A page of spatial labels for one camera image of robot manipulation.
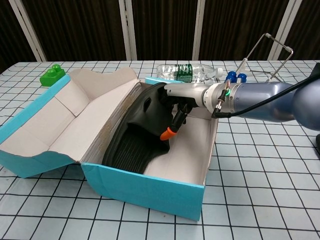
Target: orange gripper tip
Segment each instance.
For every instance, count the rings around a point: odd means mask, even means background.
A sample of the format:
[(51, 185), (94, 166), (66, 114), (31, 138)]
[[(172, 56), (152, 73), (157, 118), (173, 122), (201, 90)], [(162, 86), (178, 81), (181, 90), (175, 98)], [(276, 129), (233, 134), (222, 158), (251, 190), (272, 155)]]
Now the orange gripper tip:
[(173, 136), (175, 136), (176, 134), (177, 134), (176, 132), (173, 132), (173, 131), (170, 129), (170, 127), (168, 127), (168, 128), (166, 129), (166, 131), (161, 134), (160, 140), (161, 140), (161, 141), (168, 140), (168, 139), (172, 138)]

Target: blue cap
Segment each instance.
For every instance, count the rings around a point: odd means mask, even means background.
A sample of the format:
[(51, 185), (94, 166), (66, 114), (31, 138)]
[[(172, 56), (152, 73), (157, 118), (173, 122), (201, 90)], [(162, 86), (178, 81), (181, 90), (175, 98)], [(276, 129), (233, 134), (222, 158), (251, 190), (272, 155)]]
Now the blue cap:
[(228, 72), (228, 75), (226, 76), (224, 82), (226, 82), (229, 79), (230, 83), (236, 83), (237, 82), (236, 76), (237, 76), (237, 74), (235, 71), (230, 71), (230, 72)]
[(241, 83), (245, 83), (247, 81), (247, 75), (245, 75), (244, 73), (240, 73), (238, 75), (238, 78), (241, 78)]

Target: plastic water bottle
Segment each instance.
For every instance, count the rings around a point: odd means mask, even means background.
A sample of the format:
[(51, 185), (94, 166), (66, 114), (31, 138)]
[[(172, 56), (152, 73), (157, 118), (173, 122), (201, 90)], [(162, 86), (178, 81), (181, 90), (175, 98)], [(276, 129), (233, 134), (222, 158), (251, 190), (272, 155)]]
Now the plastic water bottle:
[(221, 77), (222, 72), (222, 68), (205, 64), (162, 64), (156, 68), (157, 78), (185, 83), (213, 83), (213, 78)]

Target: green light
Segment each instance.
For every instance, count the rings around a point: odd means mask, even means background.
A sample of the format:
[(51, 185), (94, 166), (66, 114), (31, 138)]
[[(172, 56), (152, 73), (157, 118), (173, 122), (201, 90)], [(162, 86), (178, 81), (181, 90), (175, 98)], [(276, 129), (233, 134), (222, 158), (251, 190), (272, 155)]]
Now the green light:
[(229, 88), (228, 92), (225, 94), (225, 96), (229, 96), (231, 93), (231, 89)]

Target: robotic arm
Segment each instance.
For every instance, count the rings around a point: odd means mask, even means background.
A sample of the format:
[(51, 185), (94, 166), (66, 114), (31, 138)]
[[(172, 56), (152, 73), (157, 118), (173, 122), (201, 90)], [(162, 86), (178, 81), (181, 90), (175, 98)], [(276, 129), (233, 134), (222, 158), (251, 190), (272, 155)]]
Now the robotic arm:
[[(314, 70), (320, 70), (317, 63)], [(302, 126), (320, 131), (320, 73), (291, 85), (284, 82), (264, 83), (171, 83), (166, 94), (178, 98), (178, 112), (172, 125), (161, 135), (162, 140), (174, 136), (192, 108), (207, 108), (212, 118), (243, 118), (270, 122), (296, 119)]]

